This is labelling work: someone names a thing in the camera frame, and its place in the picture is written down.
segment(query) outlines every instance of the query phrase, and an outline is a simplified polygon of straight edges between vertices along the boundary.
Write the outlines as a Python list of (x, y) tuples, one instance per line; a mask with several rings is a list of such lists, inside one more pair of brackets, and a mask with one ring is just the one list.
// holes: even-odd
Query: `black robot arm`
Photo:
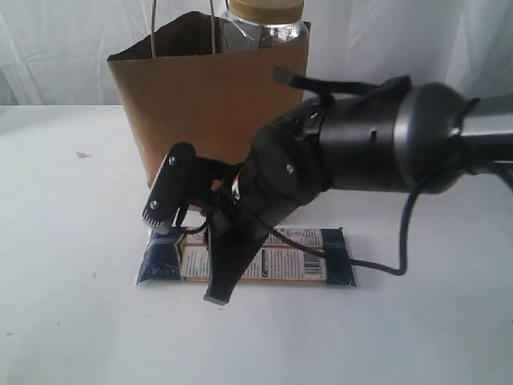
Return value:
[[(465, 172), (499, 168), (513, 188), (503, 167), (513, 161), (511, 98), (468, 100), (440, 83), (412, 87), (408, 76), (379, 86), (323, 82), (282, 70), (275, 78), (317, 97), (262, 128), (243, 164), (200, 158), (190, 144), (177, 144), (143, 211), (151, 227), (166, 232), (181, 225), (189, 205), (202, 208), (211, 262), (205, 299), (211, 302), (227, 303), (273, 227), (329, 188), (412, 193), (406, 213), (419, 193), (443, 192)], [(211, 190), (214, 180), (220, 187)], [(401, 242), (398, 269), (353, 264), (403, 275)]]

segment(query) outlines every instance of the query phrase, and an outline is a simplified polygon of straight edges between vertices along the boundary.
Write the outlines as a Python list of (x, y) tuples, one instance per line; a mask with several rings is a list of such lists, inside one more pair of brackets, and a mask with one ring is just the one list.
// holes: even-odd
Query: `wire handle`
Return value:
[[(212, 42), (212, 55), (216, 54), (216, 16), (214, 15), (214, 1), (209, 0), (210, 2), (210, 35)], [(153, 0), (153, 4), (151, 6), (151, 30), (150, 30), (150, 44), (151, 44), (151, 56), (152, 58), (157, 57), (156, 52), (156, 43), (155, 43), (155, 19), (157, 13), (157, 0)]]

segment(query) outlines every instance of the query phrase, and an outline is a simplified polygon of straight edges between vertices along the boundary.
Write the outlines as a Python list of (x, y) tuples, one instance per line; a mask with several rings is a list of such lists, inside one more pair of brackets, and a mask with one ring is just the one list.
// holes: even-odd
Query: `white tabletop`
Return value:
[[(492, 176), (420, 199), (403, 278), (241, 284), (222, 308), (205, 284), (134, 287), (147, 187), (121, 107), (1, 107), (0, 186), (2, 384), (513, 379), (513, 197)], [(287, 224), (397, 265), (404, 200), (329, 192)]]

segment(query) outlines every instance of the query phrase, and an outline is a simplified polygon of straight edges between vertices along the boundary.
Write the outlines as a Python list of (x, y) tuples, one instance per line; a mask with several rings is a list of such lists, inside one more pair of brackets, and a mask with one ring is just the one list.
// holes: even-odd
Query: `gold lid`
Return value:
[(230, 0), (238, 18), (258, 24), (291, 24), (303, 16), (303, 0)]

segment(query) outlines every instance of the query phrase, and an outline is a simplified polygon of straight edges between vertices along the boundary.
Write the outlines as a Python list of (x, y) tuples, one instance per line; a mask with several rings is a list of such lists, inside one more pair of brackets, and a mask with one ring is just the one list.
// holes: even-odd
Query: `white curtain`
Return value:
[[(159, 0), (157, 25), (188, 10), (208, 0)], [(0, 0), (0, 104), (118, 103), (107, 56), (147, 35), (150, 13), (151, 0)], [(305, 0), (304, 19), (311, 76), (513, 92), (513, 0)]]

